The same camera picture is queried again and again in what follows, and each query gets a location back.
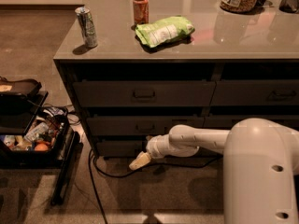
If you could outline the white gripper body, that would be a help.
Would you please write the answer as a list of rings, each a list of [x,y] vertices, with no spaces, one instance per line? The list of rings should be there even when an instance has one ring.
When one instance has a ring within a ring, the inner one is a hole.
[[[169,135],[157,135],[147,141],[146,150],[153,159],[161,159],[169,154]]]

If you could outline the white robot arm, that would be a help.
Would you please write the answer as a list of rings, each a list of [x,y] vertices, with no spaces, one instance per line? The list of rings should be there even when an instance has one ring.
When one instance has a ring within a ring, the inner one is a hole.
[[[244,119],[229,130],[176,125],[151,137],[130,168],[201,147],[223,156],[224,224],[298,224],[299,132],[274,121]]]

